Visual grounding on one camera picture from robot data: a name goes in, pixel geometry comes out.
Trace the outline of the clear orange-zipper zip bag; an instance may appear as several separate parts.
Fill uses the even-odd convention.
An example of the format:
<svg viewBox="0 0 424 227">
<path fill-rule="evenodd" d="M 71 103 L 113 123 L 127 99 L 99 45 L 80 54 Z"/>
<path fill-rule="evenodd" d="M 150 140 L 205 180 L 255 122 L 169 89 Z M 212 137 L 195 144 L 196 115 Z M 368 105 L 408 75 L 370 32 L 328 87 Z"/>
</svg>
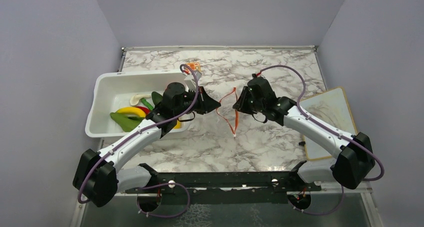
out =
<svg viewBox="0 0 424 227">
<path fill-rule="evenodd" d="M 239 97 L 241 97 L 243 87 L 241 85 L 224 85 L 216 90 L 218 102 L 221 104 L 215 113 L 217 122 L 221 126 L 223 133 L 220 137 L 229 137 L 235 140 L 248 133 L 255 133 L 260 129 L 260 123 L 255 121 L 251 115 L 238 112 L 232 108 Z"/>
</svg>

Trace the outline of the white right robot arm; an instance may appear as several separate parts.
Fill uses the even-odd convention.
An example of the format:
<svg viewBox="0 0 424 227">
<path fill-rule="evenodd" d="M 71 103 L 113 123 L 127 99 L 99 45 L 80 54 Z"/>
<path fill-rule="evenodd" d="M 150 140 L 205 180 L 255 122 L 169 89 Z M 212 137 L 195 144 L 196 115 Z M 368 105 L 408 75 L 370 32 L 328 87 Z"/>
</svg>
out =
<svg viewBox="0 0 424 227">
<path fill-rule="evenodd" d="M 318 181 L 338 182 L 354 190 L 376 164 L 371 156 L 371 140 L 366 134 L 354 135 L 315 119 L 298 107 L 296 101 L 286 96 L 277 97 L 263 77 L 251 79 L 232 107 L 251 116 L 263 114 L 267 121 L 301 133 L 331 155 L 327 160 L 301 161 L 290 171 L 288 183 L 296 191 Z"/>
</svg>

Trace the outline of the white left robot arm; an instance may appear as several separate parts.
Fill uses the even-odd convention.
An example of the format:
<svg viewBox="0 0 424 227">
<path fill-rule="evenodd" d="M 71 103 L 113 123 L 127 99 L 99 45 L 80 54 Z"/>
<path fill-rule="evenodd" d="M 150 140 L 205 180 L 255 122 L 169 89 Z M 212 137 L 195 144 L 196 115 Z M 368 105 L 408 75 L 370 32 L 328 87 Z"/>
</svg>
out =
<svg viewBox="0 0 424 227">
<path fill-rule="evenodd" d="M 138 184 L 144 192 L 157 187 L 157 178 L 138 166 L 120 174 L 122 167 L 144 147 L 160 140 L 185 114 L 208 114 L 221 106 L 202 86 L 186 90 L 179 82 L 168 84 L 162 99 L 153 110 L 127 135 L 105 150 L 88 149 L 82 153 L 72 185 L 78 190 L 80 204 L 92 202 L 97 207 L 106 205 L 116 193 Z"/>
</svg>

